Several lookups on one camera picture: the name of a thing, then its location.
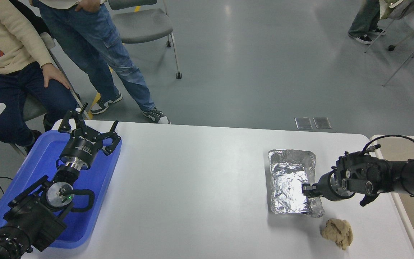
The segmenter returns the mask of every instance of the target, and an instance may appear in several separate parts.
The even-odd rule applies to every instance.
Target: black shoe
[[[375,34],[375,35],[385,35],[386,31],[381,29],[381,28],[376,28],[376,29],[373,29],[371,31],[368,31],[367,33]]]
[[[148,110],[147,112],[143,112],[143,115],[153,120],[154,123],[170,124],[170,120],[167,118],[167,116],[156,107],[154,107],[152,110]]]
[[[349,35],[351,38],[355,39],[356,41],[358,41],[358,42],[360,42],[360,43],[363,43],[363,44],[366,44],[366,45],[370,45],[370,44],[372,44],[372,42],[373,42],[373,40],[372,40],[372,39],[370,39],[370,37],[369,37],[367,34],[365,34],[364,36],[360,36],[360,37],[354,37],[354,36],[352,36],[352,35],[351,35],[351,34],[349,34],[349,33],[348,33],[348,35]]]
[[[42,125],[44,126],[45,132],[52,130],[52,127],[54,126],[53,124],[47,121],[46,116],[47,116],[47,113],[44,114],[44,118],[42,119]]]
[[[91,113],[92,114],[103,113],[103,112],[105,112],[105,110],[108,109],[110,104],[117,103],[120,100],[122,100],[122,95],[120,93],[114,98],[114,100],[109,100],[109,101],[105,102],[105,101],[102,100],[102,98],[100,98],[100,99],[98,99],[97,103],[92,106]]]
[[[33,148],[33,146],[35,145],[36,141],[39,139],[39,137],[41,136],[41,132],[40,131],[35,131],[33,129],[31,129],[31,133],[33,134],[33,144],[29,145],[29,146],[25,146],[25,151],[28,153],[30,152],[30,150]]]

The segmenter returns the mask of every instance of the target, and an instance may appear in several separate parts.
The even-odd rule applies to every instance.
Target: hand
[[[44,76],[44,87],[49,86],[49,80],[55,79],[64,85],[67,89],[71,89],[71,85],[66,79],[65,75],[57,69],[53,64],[47,63],[42,68],[42,75]]]
[[[96,13],[100,10],[100,0],[82,0],[76,6],[75,11],[77,12],[81,9],[84,9],[89,13]]]

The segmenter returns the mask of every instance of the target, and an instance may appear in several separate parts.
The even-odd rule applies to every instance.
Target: blue tray
[[[0,200],[0,227],[7,222],[3,216],[10,207],[7,205],[13,198],[19,195],[31,184],[47,175],[52,180],[56,173],[55,162],[63,151],[70,135],[58,131],[48,131],[41,135],[31,149],[29,156],[10,183],[5,194]],[[85,213],[69,213],[64,219],[66,230],[54,241],[51,247],[73,249],[82,245],[91,235],[98,213],[102,207],[106,190],[110,184],[111,176],[116,166],[122,142],[118,144],[113,154],[105,156],[99,151],[89,170],[81,171],[79,179],[74,182],[75,189],[89,189],[95,193],[93,208]],[[87,196],[76,195],[73,199],[74,207],[83,208],[87,206]]]

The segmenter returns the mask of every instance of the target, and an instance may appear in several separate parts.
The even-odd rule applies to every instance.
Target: aluminum foil
[[[268,153],[271,166],[271,211],[276,214],[324,215],[320,198],[308,198],[302,183],[314,184],[316,155],[311,151],[274,149]]]

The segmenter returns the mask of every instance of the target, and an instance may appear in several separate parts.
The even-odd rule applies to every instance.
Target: concrete floor
[[[394,51],[387,46],[411,29],[395,21],[364,53],[367,46],[347,35],[360,3],[168,0],[182,79],[165,39],[126,47],[173,124],[296,131],[295,117],[328,117],[332,129],[309,131],[414,136],[414,60],[382,86],[414,50],[414,37]],[[53,52],[91,103],[96,91],[87,76],[59,46]],[[148,122],[113,76],[124,99],[93,119]],[[42,129],[39,118],[28,125]],[[0,143],[0,175],[13,176],[22,162]]]

